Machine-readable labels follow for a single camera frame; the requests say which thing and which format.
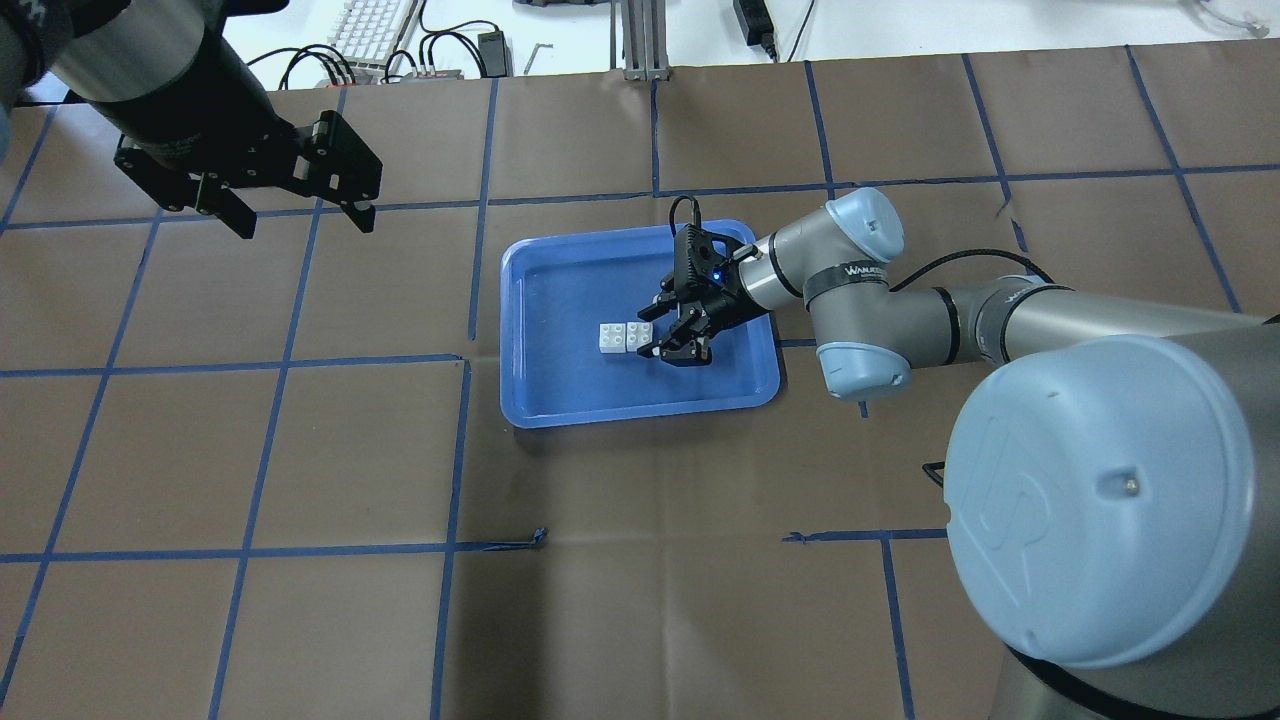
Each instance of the wire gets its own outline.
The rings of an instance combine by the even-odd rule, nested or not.
[[[1271,35],[1271,28],[1266,23],[1260,22],[1251,13],[1245,13],[1243,19],[1235,19],[1222,14],[1217,8],[1213,6],[1211,0],[1199,0],[1201,8],[1213,18],[1224,22],[1231,27],[1238,27],[1240,29],[1247,29],[1257,38],[1266,37]]]
[[[293,68],[298,65],[298,63],[301,63],[307,58],[315,58],[316,60],[320,60],[320,64],[324,65],[325,72],[329,73],[329,85],[340,85],[342,81],[339,81],[338,78],[342,76],[342,70],[338,68],[338,63],[334,61],[333,58],[320,53],[315,53],[312,50],[298,50],[297,53],[293,54],[293,58],[289,59],[288,67],[284,68],[284,74],[280,76],[280,83],[279,86],[276,86],[276,90],[289,88],[289,74],[293,72]]]
[[[383,65],[383,83],[384,85],[390,81],[390,78],[392,78],[392,63],[394,63],[396,58],[399,56],[399,55],[404,55],[404,59],[408,60],[408,64],[413,67],[413,74],[417,74],[417,61],[413,60],[413,55],[411,55],[408,53],[408,50],[397,50],[397,51],[392,53],[387,58],[387,64]]]
[[[280,47],[278,50],[271,50],[270,53],[264,53],[264,54],[259,55],[257,58],[253,58],[252,60],[250,60],[250,61],[247,61],[244,64],[246,65],[252,65],[253,63],[259,63],[259,61],[265,60],[268,58],[273,58],[275,55],[280,55],[282,53],[293,53],[294,54],[293,55],[294,60],[301,60],[302,58],[315,58],[315,59],[320,60],[320,63],[324,64],[325,72],[329,74],[329,82],[333,83],[333,85],[338,85],[338,76],[337,76],[337,73],[340,72],[338,69],[338,63],[333,58],[330,58],[328,55],[321,55],[320,53],[312,53],[310,50],[302,50],[301,47]],[[296,63],[293,60],[291,60],[289,61],[289,68],[293,68],[294,64]]]
[[[351,63],[347,61],[347,56],[343,55],[342,53],[339,53],[337,47],[334,47],[333,45],[324,45],[323,42],[316,42],[316,44],[312,44],[312,45],[305,45],[302,49],[303,50],[315,50],[317,47],[320,50],[328,50],[329,53],[333,53],[338,58],[338,60],[342,63],[343,69],[347,70],[347,77],[351,78],[351,83],[356,85],[356,73],[352,72]]]
[[[804,37],[804,28],[809,26],[809,15],[813,14],[813,6],[818,4],[818,0],[809,0],[809,9],[805,10],[804,22],[800,23],[800,29],[796,31],[796,41],[791,45],[791,54],[787,55],[787,61],[796,59],[796,50],[800,47],[800,38]]]
[[[928,475],[931,480],[933,480],[933,484],[940,488],[945,487],[946,480],[942,478],[942,470],[947,469],[946,462],[925,462],[924,465],[920,465],[920,469],[924,470],[924,474]]]
[[[435,56],[434,56],[435,41],[440,40],[442,37],[452,37],[452,38],[457,40],[458,42],[461,42],[462,46],[466,47],[467,53],[471,54],[471,59],[475,60],[476,68],[479,68],[479,70],[480,70],[480,76],[483,77],[483,76],[488,76],[489,74],[488,69],[485,68],[484,59],[480,58],[480,49],[476,47],[475,44],[471,42],[470,38],[467,38],[467,36],[465,36],[462,33],[452,32],[452,31],[443,32],[443,33],[439,33],[439,35],[428,35],[422,40],[420,40],[419,44],[417,44],[417,59],[419,59],[419,61],[421,61],[428,68],[431,68],[433,70],[435,69]],[[424,45],[426,46],[426,58],[425,59],[422,56],[422,46]]]
[[[667,214],[667,224],[671,227],[671,237],[676,237],[676,209],[678,209],[680,204],[684,202],[685,200],[687,200],[689,204],[692,206],[691,208],[694,215],[692,225],[695,228],[703,227],[703,209],[698,205],[698,199],[694,197],[692,195],[681,195],[680,197],[676,199],[675,202],[671,204],[671,213]]]
[[[890,292],[897,292],[897,291],[902,290],[904,287],[906,287],[906,286],[914,283],[915,281],[920,279],[925,274],[932,273],[937,268],[941,268],[942,265],[946,265],[947,263],[951,263],[954,260],[960,260],[960,259],[964,259],[964,258],[974,258],[974,256],[979,256],[979,255],[986,255],[986,256],[991,256],[991,258],[1004,258],[1006,260],[1012,260],[1014,263],[1018,263],[1021,266],[1027,268],[1027,270],[1029,273],[1033,273],[1034,275],[1039,277],[1039,279],[1042,279],[1042,281],[1044,281],[1044,282],[1047,282],[1050,284],[1053,284],[1053,278],[1048,277],[1048,273],[1046,273],[1036,263],[1032,263],[1029,258],[1023,258],[1021,255],[1019,255],[1016,252],[1010,252],[1007,250],[996,250],[993,247],[979,247],[977,250],[961,250],[959,252],[952,252],[950,255],[943,255],[942,258],[938,258],[937,260],[934,260],[934,261],[929,263],[928,265],[920,268],[919,270],[911,273],[905,281],[902,281],[902,282],[897,283],[896,286],[888,288],[888,291]]]
[[[458,23],[458,24],[456,24],[453,27],[447,27],[444,29],[429,29],[426,27],[426,20],[422,18],[422,15],[425,13],[426,13],[426,0],[422,0],[422,4],[417,6],[417,27],[422,28],[422,32],[425,32],[428,35],[436,35],[436,33],[442,33],[442,32],[453,32],[456,29],[462,29],[462,28],[465,28],[467,26],[474,26],[474,24],[486,24],[486,26],[492,27],[494,32],[502,32],[502,28],[498,27],[498,23],[495,23],[493,20],[467,20],[465,23]]]

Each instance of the grid of blue tape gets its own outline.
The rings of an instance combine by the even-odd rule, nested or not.
[[[471,305],[468,316],[468,333],[470,337],[475,338],[476,332],[476,307],[479,301],[479,282],[480,282],[480,269],[483,263],[483,243],[484,243],[484,229],[485,229],[485,211],[489,206],[506,206],[506,205],[538,205],[538,204],[561,204],[561,202],[588,202],[588,201],[617,201],[617,200],[630,200],[636,197],[672,197],[682,193],[698,193],[698,195],[749,195],[749,193],[767,193],[767,192],[803,192],[803,191],[824,191],[828,197],[835,197],[838,190],[849,190],[854,187],[891,187],[902,184],[951,184],[951,183],[998,183],[1001,191],[1005,196],[1006,202],[1012,197],[1011,186],[1012,182],[1033,182],[1033,181],[1057,181],[1057,179],[1089,179],[1089,178],[1121,178],[1121,177],[1174,177],[1179,183],[1179,188],[1187,202],[1187,209],[1196,224],[1197,232],[1199,233],[1201,241],[1204,245],[1204,250],[1213,265],[1215,272],[1222,284],[1222,290],[1226,293],[1231,307],[1239,311],[1239,304],[1236,301],[1235,292],[1230,286],[1230,281],[1226,277],[1226,272],[1222,268],[1217,252],[1213,247],[1213,242],[1210,237],[1208,229],[1204,225],[1199,210],[1196,205],[1196,200],[1190,192],[1190,187],[1187,183],[1187,176],[1194,174],[1219,174],[1219,173],[1242,173],[1242,172],[1258,172],[1258,170],[1280,170],[1280,164],[1257,164],[1257,165],[1230,165],[1230,167],[1206,167],[1206,168],[1185,168],[1179,164],[1176,154],[1174,152],[1172,145],[1165,133],[1164,126],[1161,124],[1160,117],[1156,108],[1147,92],[1146,83],[1143,82],[1142,70],[1138,65],[1138,60],[1134,56],[1132,49],[1126,49],[1130,69],[1133,72],[1134,82],[1138,87],[1139,95],[1146,105],[1146,109],[1151,117],[1151,122],[1156,128],[1160,141],[1165,149],[1169,159],[1170,167],[1167,169],[1151,169],[1151,170],[1107,170],[1107,172],[1082,172],[1082,173],[1039,173],[1039,174],[1007,174],[1004,168],[1004,163],[1000,156],[1000,149],[996,143],[996,137],[992,131],[987,108],[982,97],[982,90],[977,74],[973,70],[973,65],[968,55],[963,55],[961,60],[964,64],[965,73],[969,79],[970,88],[973,91],[973,99],[978,109],[979,118],[982,120],[983,131],[987,136],[987,143],[991,150],[993,167],[996,169],[995,176],[974,176],[974,177],[946,177],[946,178],[899,178],[899,179],[881,179],[881,181],[863,181],[863,182],[838,182],[835,179],[832,173],[831,154],[827,143],[827,133],[823,123],[822,115],[822,101],[819,99],[818,83],[814,78],[813,65],[808,61],[804,63],[805,79],[808,83],[810,100],[813,104],[814,123],[817,128],[817,136],[819,142],[819,151],[822,154],[823,174],[824,182],[822,183],[808,183],[808,184],[782,184],[782,186],[755,186],[755,187],[721,187],[721,188],[691,188],[691,190],[663,190],[660,182],[660,168],[659,168],[659,141],[658,141],[658,128],[659,128],[659,106],[658,106],[658,85],[652,83],[650,87],[650,141],[652,141],[652,156],[653,156],[653,186],[648,192],[632,192],[632,193],[600,193],[600,195],[571,195],[571,196],[552,196],[552,197],[521,197],[521,199],[490,199],[489,197],[489,176],[492,172],[493,160],[493,131],[494,120],[497,117],[498,105],[498,81],[492,81],[490,96],[489,96],[489,113],[488,113],[488,127],[485,135],[484,145],[484,165],[481,173],[481,188],[480,197],[475,201],[449,201],[449,202],[402,202],[383,205],[379,208],[380,211],[397,211],[397,210],[431,210],[443,208],[476,208],[477,228],[476,228],[476,242],[475,242],[475,255],[472,266],[472,287],[471,287]],[[343,90],[338,109],[343,109],[346,104],[347,94]],[[335,357],[324,360],[293,360],[293,342],[297,334],[298,319],[302,309],[303,293],[306,291],[307,275],[311,266],[311,259],[315,250],[316,232],[319,228],[319,222],[323,215],[338,213],[337,208],[326,208],[320,201],[316,201],[315,206],[305,210],[275,210],[260,213],[260,217],[291,217],[291,215],[310,215],[311,228],[307,237],[306,252],[302,263],[301,277],[298,278],[298,287],[294,295],[293,314],[289,322],[288,336],[285,341],[285,348],[283,357],[279,363],[241,363],[241,364],[219,364],[219,365],[191,365],[191,366],[152,366],[152,368],[116,368],[115,359],[119,354],[120,343],[124,338],[124,332],[128,327],[129,315],[133,310],[133,304],[137,300],[138,288],[142,282],[143,273],[146,272],[147,261],[151,258],[151,251],[155,245],[156,233],[164,223],[187,223],[187,222],[214,222],[204,217],[188,217],[188,215],[166,215],[163,211],[157,211],[151,218],[125,218],[125,219],[111,219],[111,220],[67,220],[67,222],[46,222],[46,223],[10,223],[14,208],[22,195],[23,187],[31,174],[31,169],[36,163],[36,158],[44,146],[45,138],[47,137],[49,128],[52,126],[54,119],[58,114],[58,108],[51,108],[40,129],[40,135],[32,147],[31,155],[23,168],[19,177],[17,187],[14,190],[13,197],[10,199],[8,206],[5,208],[3,218],[0,218],[0,233],[5,229],[31,229],[31,228],[65,228],[65,227],[92,227],[92,225],[116,225],[116,224],[150,224],[150,232],[147,236],[146,247],[143,250],[142,261],[138,264],[138,269],[133,278],[133,284],[131,287],[128,299],[125,301],[124,313],[120,318],[119,327],[116,329],[114,341],[111,343],[111,350],[108,355],[106,365],[102,368],[54,368],[54,369],[36,369],[36,370],[0,370],[0,378],[32,378],[32,377],[99,377],[97,391],[93,396],[91,404],[88,418],[84,423],[84,429],[81,434],[79,443],[76,451],[76,459],[72,464],[72,470],[69,473],[65,489],[63,492],[61,501],[59,503],[58,514],[54,519],[54,524],[50,529],[49,539],[45,544],[44,552],[40,553],[10,553],[0,555],[0,564],[10,562],[28,562],[38,564],[38,570],[36,573],[36,579],[33,582],[19,628],[17,638],[14,639],[12,651],[9,653],[8,661],[5,664],[5,670],[3,679],[0,679],[0,707],[4,705],[4,698],[8,693],[9,684],[13,679],[13,673],[17,666],[19,655],[22,652],[22,644],[26,639],[27,629],[31,624],[32,614],[35,612],[37,601],[40,598],[40,591],[44,585],[45,575],[47,574],[49,566],[52,562],[87,562],[87,561],[125,561],[125,560],[201,560],[201,559],[225,559],[237,560],[237,574],[236,583],[232,594],[232,602],[228,610],[227,625],[223,638],[221,652],[219,657],[218,673],[215,678],[214,693],[210,700],[209,717],[210,720],[218,716],[219,706],[221,702],[221,689],[227,674],[227,664],[230,656],[230,650],[234,642],[236,633],[236,620],[239,611],[239,601],[244,583],[244,574],[247,570],[248,561],[253,557],[311,557],[311,556],[333,556],[333,555],[390,555],[390,553],[442,553],[444,556],[444,570],[440,584],[440,602],[439,602],[439,616],[436,621],[436,647],[435,647],[435,667],[431,679],[431,708],[430,716],[433,720],[440,716],[442,710],[442,692],[443,692],[443,674],[444,674],[444,651],[447,647],[447,632],[448,632],[448,618],[449,618],[449,602],[452,591],[452,575],[453,575],[453,561],[458,552],[477,552],[489,550],[509,550],[512,547],[531,547],[536,544],[540,539],[540,534],[535,536],[535,539],[529,543],[477,543],[477,542],[458,542],[457,541],[457,524],[458,524],[458,503],[462,491],[462,460],[463,448],[466,446],[466,424],[467,413],[470,404],[470,388],[471,388],[471,365],[470,363],[456,355],[403,355],[403,356],[385,356],[385,357]],[[1015,222],[1012,223],[1015,237],[1018,238],[1018,245],[1023,251],[1030,252],[1023,228]],[[783,340],[778,342],[780,348],[788,347],[813,347],[815,343],[813,340]],[[462,375],[462,388],[461,388],[461,401],[458,410],[458,424],[457,436],[454,443],[454,466],[453,466],[453,479],[452,479],[452,495],[449,501],[449,521],[447,538],[443,543],[413,543],[413,544],[371,544],[371,546],[337,546],[337,547],[280,547],[280,548],[262,548],[252,547],[253,530],[257,519],[259,505],[262,495],[262,486],[266,479],[266,470],[270,462],[271,446],[274,442],[275,425],[279,419],[280,405],[284,396],[285,382],[288,380],[288,373],[291,368],[317,368],[317,366],[340,366],[340,365],[385,365],[385,364],[407,364],[407,363],[440,363],[440,361],[461,361],[463,364]],[[264,439],[262,454],[260,457],[259,471],[255,482],[252,501],[250,506],[248,520],[244,528],[243,542],[239,548],[225,548],[225,550],[172,550],[172,551],[102,551],[102,552],[55,552],[54,547],[58,541],[58,536],[61,530],[63,521],[65,520],[67,509],[70,503],[72,493],[76,489],[76,479],[79,474],[81,464],[84,459],[84,452],[88,447],[90,437],[93,430],[95,420],[101,409],[102,396],[106,391],[106,386],[111,377],[114,375],[136,375],[136,374],[168,374],[168,373],[216,373],[216,372],[234,372],[234,370],[275,370],[279,373],[275,396],[273,398],[271,411],[268,421],[266,437]],[[867,409],[861,409],[863,416],[867,416]],[[899,667],[899,680],[901,684],[902,693],[902,707],[908,720],[915,720],[914,701],[911,697],[911,684],[910,684],[910,671],[908,664],[908,652],[905,647],[904,634],[902,634],[902,618],[897,598],[897,583],[893,570],[893,555],[891,542],[909,541],[909,539],[937,539],[945,538],[946,532],[942,529],[904,529],[904,530],[835,530],[835,532],[822,532],[809,536],[801,536],[799,533],[792,533],[790,537],[783,538],[783,542],[878,542],[882,548],[883,569],[884,569],[884,583],[890,610],[890,624],[892,626],[893,644],[897,657]]]

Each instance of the white lego brick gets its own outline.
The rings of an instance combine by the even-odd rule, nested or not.
[[[612,355],[627,351],[627,324],[600,323],[600,352]]]
[[[653,342],[653,323],[627,323],[627,352]]]

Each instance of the blue tape line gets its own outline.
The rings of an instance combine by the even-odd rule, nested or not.
[[[547,528],[538,528],[527,541],[518,542],[460,542],[456,543],[458,552],[507,552],[511,550],[530,550],[538,547],[547,539]]]
[[[756,195],[762,192],[808,192],[812,190],[828,190],[827,183],[814,182],[805,184],[764,184],[754,187],[712,187],[703,190],[663,190],[655,192],[655,197],[675,197],[677,195]]]
[[[454,552],[495,552],[530,550],[541,544],[547,528],[538,528],[531,539],[517,542],[460,542]],[[0,565],[36,562],[122,562],[154,560],[239,560],[255,557],[348,557],[361,555],[435,555],[449,550],[445,542],[330,544],[298,547],[189,548],[189,550],[95,550],[81,552],[14,552],[0,555]]]
[[[1187,176],[1201,176],[1201,174],[1231,174],[1231,173],[1257,173],[1257,172],[1272,172],[1280,170],[1280,164],[1265,164],[1265,165],[1215,165],[1206,168],[1181,168],[1181,173]],[[1170,169],[1149,169],[1149,170],[1092,170],[1092,172],[1079,172],[1079,173],[1028,173],[1018,176],[1007,176],[1005,179],[1007,182],[1036,182],[1036,181],[1057,181],[1057,179],[1094,179],[1094,178],[1149,178],[1149,177],[1170,177],[1174,176],[1174,170]],[[946,178],[900,178],[900,179],[869,179],[858,182],[832,182],[829,184],[823,183],[806,183],[806,184],[777,184],[777,186],[744,186],[744,187],[718,187],[718,188],[698,188],[698,190],[662,190],[658,192],[637,191],[637,192],[609,192],[598,195],[558,195],[548,197],[506,197],[506,199],[490,199],[488,205],[495,206],[508,206],[508,205],[552,205],[558,202],[595,202],[595,201],[613,201],[613,200],[632,200],[636,197],[675,197],[677,195],[754,195],[763,192],[806,192],[814,190],[854,190],[858,187],[896,187],[896,186],[910,186],[910,184],[979,184],[979,183],[998,183],[1001,178],[998,176],[960,176],[960,177],[946,177]],[[477,208],[480,204],[475,200],[458,200],[458,201],[439,201],[439,202],[398,202],[393,205],[379,205],[379,211],[399,211],[399,210],[442,210],[449,208]],[[340,213],[340,208],[324,206],[320,209],[323,215],[334,215]],[[301,217],[310,215],[315,210],[264,210],[259,213],[260,218],[285,218],[285,217]],[[216,218],[205,215],[166,215],[161,218],[161,223],[197,223],[197,222],[215,222]],[[151,220],[146,218],[123,218],[123,219],[102,219],[102,220],[52,220],[44,223],[15,223],[8,225],[8,229],[63,229],[63,228],[84,228],[84,227],[100,227],[100,225],[133,225],[133,224],[146,224]]]
[[[847,184],[849,187],[896,187],[900,184],[979,184],[1000,182],[998,176],[959,176],[951,178],[908,178],[888,181],[858,181],[850,183],[836,183],[836,187]]]
[[[1219,173],[1265,173],[1280,170],[1280,163],[1267,163],[1263,165],[1212,165],[1208,168],[1183,168],[1188,176],[1204,176]]]
[[[919,528],[901,530],[827,530],[822,533],[791,533],[782,538],[782,542],[797,542],[808,544],[810,542],[863,542],[863,541],[891,541],[891,539],[945,539],[946,528]]]
[[[987,115],[987,104],[982,100],[982,88],[978,87],[978,76],[973,72],[973,63],[969,60],[969,54],[965,53],[960,55],[960,60],[964,63],[965,76],[969,78],[969,90],[973,91],[973,101],[978,106],[978,119],[982,120],[982,132],[987,136],[987,147],[991,150],[991,161],[996,167],[996,174],[1000,177],[1000,191],[1005,195],[1005,205],[1009,205],[1014,200],[1014,192],[1009,187],[1009,176],[1005,173],[1005,161],[1000,158],[1000,147],[996,145],[996,133],[991,128],[991,118]],[[1023,233],[1023,227],[1018,222],[1012,222],[1014,225],[1014,238],[1018,240],[1018,247],[1023,252],[1030,252],[1027,247],[1027,236]]]
[[[393,202],[379,205],[378,211],[394,213],[397,210],[447,210],[451,208],[479,208],[479,200],[440,200],[435,202]]]
[[[1233,311],[1239,313],[1240,301],[1235,297],[1235,291],[1231,288],[1231,281],[1226,277],[1226,269],[1222,266],[1222,261],[1217,256],[1217,250],[1213,249],[1213,241],[1208,236],[1208,228],[1204,227],[1203,218],[1201,218],[1199,208],[1196,206],[1196,199],[1192,197],[1192,188],[1187,183],[1183,167],[1178,163],[1178,155],[1174,152],[1174,145],[1169,141],[1165,126],[1160,122],[1160,115],[1156,113],[1156,105],[1151,101],[1151,94],[1147,92],[1147,83],[1142,79],[1142,69],[1138,68],[1138,58],[1134,56],[1133,47],[1128,45],[1124,46],[1124,51],[1129,56],[1129,69],[1133,72],[1133,81],[1138,83],[1138,95],[1142,96],[1142,104],[1147,106],[1147,114],[1151,117],[1151,124],[1156,127],[1156,135],[1160,137],[1160,143],[1165,147],[1165,155],[1169,156],[1169,164],[1174,169],[1174,177],[1178,179],[1178,187],[1183,192],[1183,201],[1187,202],[1187,210],[1190,213],[1192,222],[1196,224],[1196,232],[1199,233],[1201,243],[1204,246],[1204,252],[1208,254],[1208,261],[1213,265],[1213,272],[1217,273],[1217,281],[1222,286],[1222,292],[1226,293],[1228,304],[1230,304]]]
[[[339,96],[339,108],[346,99],[346,90]],[[306,295],[307,277],[311,273],[311,259],[315,256],[316,234],[320,231],[320,209],[324,201],[316,199],[311,213],[311,228],[307,232],[307,249],[302,255],[302,270],[298,273],[298,286],[293,295],[293,313],[289,316],[289,331],[284,337],[284,354],[280,359],[279,377],[275,380],[275,395],[271,398],[271,413],[266,420],[266,437],[262,441],[262,455],[257,462],[257,477],[253,479],[253,495],[250,498],[248,518],[244,521],[244,537],[241,541],[241,557],[236,565],[236,582],[232,585],[230,605],[227,609],[227,625],[223,629],[223,644],[218,653],[218,671],[214,675],[212,697],[209,701],[209,720],[215,720],[223,702],[223,685],[227,682],[227,664],[230,660],[232,643],[236,639],[236,620],[239,618],[241,597],[244,592],[244,574],[248,571],[248,551],[253,547],[253,532],[257,527],[257,512],[262,503],[262,488],[266,484],[266,470],[271,461],[271,448],[275,445],[275,427],[280,420],[280,406],[284,404],[284,386],[289,379],[289,359],[293,356],[293,342],[298,334],[298,322],[302,316],[302,299]]]
[[[220,550],[104,550],[88,552],[54,552],[51,562],[120,562],[125,560],[234,560],[241,551]]]
[[[658,158],[658,81],[649,81],[649,150],[653,154],[653,196],[660,197],[662,181]]]
[[[897,577],[893,574],[893,548],[888,539],[881,539],[881,559],[884,561],[884,592],[888,596],[888,621],[893,628],[893,651],[897,656],[897,682],[902,689],[902,712],[906,720],[915,720],[915,701],[911,698],[911,673],[906,666],[906,641],[902,637],[902,610],[897,605]]]
[[[50,370],[0,370],[0,378],[78,378],[101,375],[102,368],[55,368]]]
[[[425,363],[456,363],[461,355],[385,355],[370,357],[319,357],[315,360],[291,360],[289,368],[342,368],[347,365],[417,365]],[[246,370],[279,370],[282,363],[220,363],[210,365],[140,365],[136,368],[50,368],[37,370],[0,370],[0,379],[6,378],[65,378],[110,375],[184,375],[197,373],[238,373]]]
[[[12,231],[46,231],[64,228],[101,228],[110,225],[148,225],[155,220],[151,218],[108,218],[101,220],[47,220],[42,223],[14,223],[8,227]]]
[[[9,694],[9,683],[13,682],[13,669],[17,667],[22,642],[27,637],[27,630],[31,628],[31,619],[36,612],[36,603],[40,601],[40,591],[44,588],[45,575],[49,573],[49,556],[52,555],[54,547],[58,544],[58,536],[63,530],[63,523],[67,520],[67,511],[70,509],[72,503],[72,493],[76,492],[76,482],[79,479],[81,468],[84,465],[84,455],[88,451],[88,441],[93,434],[93,424],[97,421],[97,415],[102,410],[102,396],[106,395],[110,369],[115,366],[115,359],[120,355],[120,345],[124,342],[124,332],[129,327],[129,316],[133,314],[133,305],[138,300],[138,288],[142,287],[142,275],[146,273],[147,265],[151,261],[151,251],[155,247],[156,233],[160,231],[160,210],[155,214],[151,223],[151,232],[147,233],[147,243],[142,249],[142,259],[138,261],[137,272],[133,273],[133,284],[129,287],[129,295],[124,301],[124,311],[120,315],[119,325],[115,328],[115,337],[111,340],[111,350],[106,356],[108,372],[102,373],[102,378],[97,383],[97,391],[93,393],[93,402],[90,405],[88,418],[84,420],[84,430],[81,433],[79,445],[76,447],[76,459],[72,461],[72,469],[67,475],[67,486],[63,488],[63,497],[58,502],[58,514],[54,515],[54,523],[49,529],[49,539],[45,542],[45,557],[40,561],[40,569],[36,570],[36,580],[31,587],[31,594],[27,596],[27,606],[23,610],[22,621],[18,624],[18,633],[14,638],[14,650],[10,653],[12,667],[6,665],[4,678],[0,678],[0,707],[4,706],[5,697]]]
[[[498,78],[489,86],[489,119],[484,135],[484,165],[480,172],[480,205],[476,215],[475,256],[471,260],[471,305],[467,310],[467,340],[476,338],[480,307],[480,270],[484,268],[484,225],[489,210],[489,173],[493,169],[493,127],[498,118]]]
[[[243,370],[279,370],[279,363],[225,363],[212,365],[151,365],[113,368],[111,375],[183,375],[195,373],[237,373]]]
[[[1158,178],[1174,174],[1172,170],[1153,168],[1149,170],[1088,170],[1079,173],[1028,173],[1009,176],[1010,182],[1036,182],[1056,179],[1100,179],[1100,178]]]
[[[4,676],[0,679],[0,707],[4,707],[4,698],[9,694],[9,683],[13,680],[14,670],[18,669],[18,656],[22,655],[22,644],[26,641],[27,635],[19,634],[9,648],[9,660],[4,664]]]
[[[293,210],[257,210],[257,217],[259,218],[301,218],[303,215],[310,215],[312,213],[315,213],[314,208],[298,208],[298,209],[293,209]],[[221,220],[218,219],[218,218],[215,218],[215,217],[212,217],[212,215],[198,215],[198,214],[197,215],[178,215],[178,214],[169,214],[169,215],[165,215],[160,222],[168,224],[168,223],[210,223],[210,222],[221,222]]]
[[[445,552],[445,543],[335,544],[320,547],[255,547],[248,557],[349,557],[358,555],[431,555]]]
[[[498,197],[489,201],[489,205],[550,205],[556,202],[595,202],[600,200],[635,200],[636,197],[650,197],[645,192],[602,192],[598,195],[558,195],[554,197]]]
[[[827,124],[822,120],[822,102],[818,100],[818,82],[813,77],[813,63],[804,61],[804,76],[809,82],[809,101],[813,102],[813,120],[818,127],[818,149],[822,150],[822,173],[827,178],[827,200],[836,199],[836,179],[831,172],[831,149],[827,146]]]
[[[18,199],[22,197],[22,190],[27,187],[27,179],[31,178],[31,169],[36,167],[36,158],[40,155],[40,149],[45,146],[45,138],[49,137],[49,128],[54,127],[55,115],[58,115],[58,108],[50,108],[49,114],[45,115],[45,123],[40,126],[40,135],[36,136],[36,143],[31,146],[31,155],[27,156],[27,164],[22,167],[18,183],[13,186],[13,196],[4,210],[4,218],[0,218],[0,233],[9,229],[9,220],[13,219],[13,211],[18,208]],[[4,693],[0,692],[0,705],[3,703]]]
[[[440,719],[444,694],[444,650],[449,629],[449,600],[453,594],[453,559],[458,544],[458,507],[462,501],[462,469],[467,445],[467,418],[471,406],[471,363],[462,365],[462,392],[458,398],[458,430],[453,442],[453,488],[449,496],[449,529],[445,536],[444,570],[440,577],[440,614],[435,620],[435,665],[431,669],[431,720]],[[534,533],[534,543],[541,538]]]
[[[214,692],[209,701],[209,720],[216,720],[218,711],[223,705],[223,685],[227,682],[227,661],[232,655],[232,637],[236,633],[236,618],[239,616],[241,593],[244,589],[244,573],[248,570],[248,561],[241,559],[236,564],[236,583],[232,585],[230,606],[227,610],[227,629],[223,630],[223,644],[218,651],[218,673],[214,675]]]
[[[291,368],[343,368],[349,365],[420,365],[425,363],[456,363],[460,355],[388,355],[385,357],[330,357],[320,360],[291,360]]]
[[[982,132],[987,136],[987,149],[991,150],[991,160],[996,167],[996,174],[1004,178],[1005,163],[1000,158],[1000,149],[996,146],[996,133],[991,128],[991,118],[987,117],[987,104],[982,100],[978,76],[973,72],[973,63],[969,60],[968,53],[960,55],[960,61],[964,63],[964,72],[969,78],[969,90],[973,91],[973,100],[978,105],[978,119],[982,120]]]

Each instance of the robotic arm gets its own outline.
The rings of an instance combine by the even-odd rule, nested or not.
[[[0,0],[0,19],[4,108],[51,67],[120,129],[116,167],[161,208],[248,238],[257,215],[233,190],[280,187],[372,232],[378,156],[337,111],[301,128],[278,117],[195,0]]]
[[[710,363],[718,332],[804,301],[837,398],[998,366],[943,488],[960,579],[1010,648],[993,720],[1277,716],[1280,318],[1024,275],[891,292],[902,225],[870,188],[751,246],[696,209],[675,236],[640,315],[677,319],[644,356]]]

